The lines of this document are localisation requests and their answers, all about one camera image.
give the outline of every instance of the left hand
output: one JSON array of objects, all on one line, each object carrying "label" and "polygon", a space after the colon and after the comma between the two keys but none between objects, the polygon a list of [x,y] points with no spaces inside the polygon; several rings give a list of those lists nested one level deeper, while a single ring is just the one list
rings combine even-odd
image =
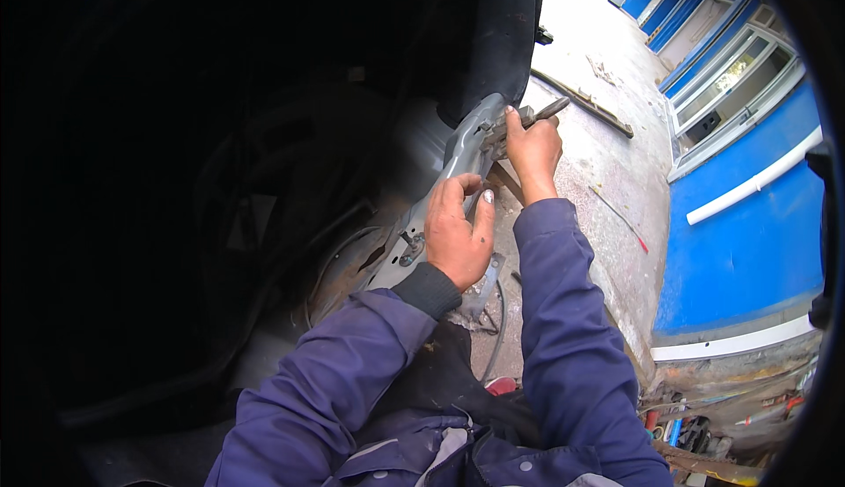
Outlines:
[{"label": "left hand", "polygon": [[435,186],[428,201],[428,263],[449,277],[462,293],[484,276],[492,254],[492,224],[496,218],[492,190],[485,190],[478,198],[474,227],[464,217],[464,197],[480,188],[481,176],[462,174]]}]

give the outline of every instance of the cable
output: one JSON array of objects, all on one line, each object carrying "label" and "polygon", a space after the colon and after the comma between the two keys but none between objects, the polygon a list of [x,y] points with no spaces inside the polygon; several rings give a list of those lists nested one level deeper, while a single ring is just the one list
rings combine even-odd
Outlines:
[{"label": "cable", "polygon": [[496,337],[496,345],[492,347],[492,353],[490,354],[490,362],[487,363],[487,368],[484,370],[484,375],[480,378],[482,385],[487,382],[490,373],[492,373],[492,367],[496,366],[496,358],[499,356],[499,350],[502,348],[502,341],[504,340],[504,328],[508,324],[508,301],[504,296],[504,289],[502,289],[502,283],[498,279],[496,279],[496,287],[499,288],[499,297],[502,300],[502,320],[500,321],[499,325],[499,336]]},{"label": "cable", "polygon": [[323,263],[323,268],[320,270],[320,274],[317,275],[317,281],[314,282],[314,287],[311,290],[311,294],[306,297],[305,301],[302,303],[302,309],[305,314],[305,324],[311,329],[313,325],[311,324],[311,313],[309,312],[309,300],[313,300],[315,296],[317,296],[317,290],[320,288],[320,283],[323,281],[323,275],[325,275],[326,270],[331,265],[331,261],[334,260],[334,257],[341,254],[343,249],[346,249],[349,244],[357,239],[361,239],[365,237],[365,235],[373,232],[374,230],[378,230],[381,227],[364,227],[358,228],[353,235],[349,236],[348,238],[344,239],[343,242],[337,246],[337,248],[332,251],[331,255],[329,255],[329,259]]}]

